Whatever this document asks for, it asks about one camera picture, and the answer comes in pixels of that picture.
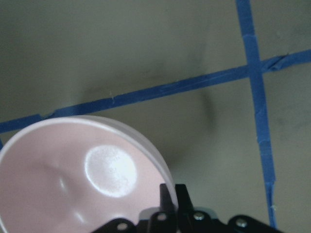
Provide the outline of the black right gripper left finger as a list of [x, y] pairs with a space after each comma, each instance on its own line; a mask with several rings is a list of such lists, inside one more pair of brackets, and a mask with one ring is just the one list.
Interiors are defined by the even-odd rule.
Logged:
[[158, 213], [158, 223], [162, 233], [177, 232], [177, 215], [172, 198], [166, 184], [159, 186], [160, 190], [160, 207]]

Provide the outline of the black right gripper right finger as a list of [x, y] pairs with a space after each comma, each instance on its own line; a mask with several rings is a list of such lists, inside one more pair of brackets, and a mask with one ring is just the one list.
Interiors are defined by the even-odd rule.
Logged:
[[187, 187], [185, 184], [176, 184], [175, 191], [178, 201], [177, 222], [182, 233], [192, 233], [192, 214], [194, 211]]

